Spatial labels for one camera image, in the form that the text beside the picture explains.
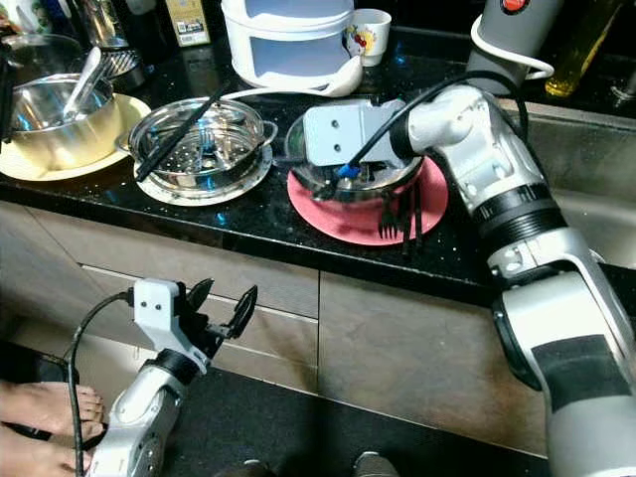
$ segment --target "kitchen sink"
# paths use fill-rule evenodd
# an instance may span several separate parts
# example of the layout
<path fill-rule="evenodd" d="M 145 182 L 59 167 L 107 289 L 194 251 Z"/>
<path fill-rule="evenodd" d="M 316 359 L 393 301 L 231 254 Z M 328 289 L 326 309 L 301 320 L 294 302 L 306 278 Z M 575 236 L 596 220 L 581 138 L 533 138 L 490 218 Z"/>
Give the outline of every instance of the kitchen sink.
<path fill-rule="evenodd" d="M 565 219 L 607 263 L 636 268 L 636 120 L 534 103 L 528 111 Z"/>

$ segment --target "metal spoon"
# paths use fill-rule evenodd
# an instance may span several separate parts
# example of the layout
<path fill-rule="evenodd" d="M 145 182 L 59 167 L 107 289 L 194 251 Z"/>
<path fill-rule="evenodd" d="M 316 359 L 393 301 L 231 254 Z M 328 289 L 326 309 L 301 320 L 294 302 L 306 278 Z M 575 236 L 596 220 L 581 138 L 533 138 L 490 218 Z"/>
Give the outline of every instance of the metal spoon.
<path fill-rule="evenodd" d="M 104 68 L 99 67 L 100 63 L 101 50 L 98 47 L 93 47 L 83 64 L 76 87 L 74 87 L 62 110 L 62 117 L 65 121 L 73 120 L 78 115 L 80 108 L 92 93 L 104 70 Z"/>
<path fill-rule="evenodd" d="M 258 94 L 272 94 L 277 92 L 314 94 L 316 96 L 340 97 L 351 94 L 362 81 L 361 57 L 352 57 L 344 63 L 332 76 L 331 82 L 324 89 L 293 89 L 284 87 L 257 87 L 245 91 L 225 94 L 222 99 L 238 99 L 240 97 L 255 96 Z"/>

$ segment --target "pot handle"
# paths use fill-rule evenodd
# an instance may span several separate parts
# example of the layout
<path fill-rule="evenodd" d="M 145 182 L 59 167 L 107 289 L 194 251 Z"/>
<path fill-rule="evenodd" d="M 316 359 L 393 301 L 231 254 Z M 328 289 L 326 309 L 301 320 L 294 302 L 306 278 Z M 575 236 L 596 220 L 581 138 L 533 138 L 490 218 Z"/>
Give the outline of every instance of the pot handle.
<path fill-rule="evenodd" d="M 278 134 L 278 126 L 276 125 L 275 122 L 271 122 L 271 121 L 263 121 L 262 125 L 269 126 L 271 128 L 271 132 L 269 133 L 269 135 L 260 143 L 260 146 L 264 147 L 271 144 L 271 141 L 273 141 L 276 138 L 276 135 Z"/>
<path fill-rule="evenodd" d="M 115 146 L 122 152 L 130 154 L 130 131 L 122 132 L 115 139 Z"/>

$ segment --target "bare feet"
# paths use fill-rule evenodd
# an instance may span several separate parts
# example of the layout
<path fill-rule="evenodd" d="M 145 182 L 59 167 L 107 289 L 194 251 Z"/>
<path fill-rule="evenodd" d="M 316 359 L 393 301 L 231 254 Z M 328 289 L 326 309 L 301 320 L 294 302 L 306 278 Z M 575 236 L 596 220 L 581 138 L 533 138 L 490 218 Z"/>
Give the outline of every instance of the bare feet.
<path fill-rule="evenodd" d="M 88 465 L 85 453 L 84 470 Z M 0 424 L 0 477 L 73 477 L 74 469 L 72 449 L 24 437 Z"/>
<path fill-rule="evenodd" d="M 84 440 L 101 434 L 103 400 L 94 389 L 78 386 Z M 56 435 L 73 435 L 71 398 L 66 383 L 0 382 L 0 421 L 23 424 Z"/>

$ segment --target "glass bottle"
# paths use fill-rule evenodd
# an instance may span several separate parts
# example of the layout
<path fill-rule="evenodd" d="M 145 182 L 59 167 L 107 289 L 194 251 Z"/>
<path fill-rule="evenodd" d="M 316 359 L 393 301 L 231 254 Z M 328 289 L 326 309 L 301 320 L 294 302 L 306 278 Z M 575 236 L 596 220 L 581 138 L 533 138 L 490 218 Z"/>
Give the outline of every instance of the glass bottle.
<path fill-rule="evenodd" d="M 553 96 L 570 96 L 620 10 L 628 0 L 591 0 L 583 19 L 578 23 L 569 41 L 562 46 L 556 60 L 555 74 L 546 81 L 546 91 Z"/>

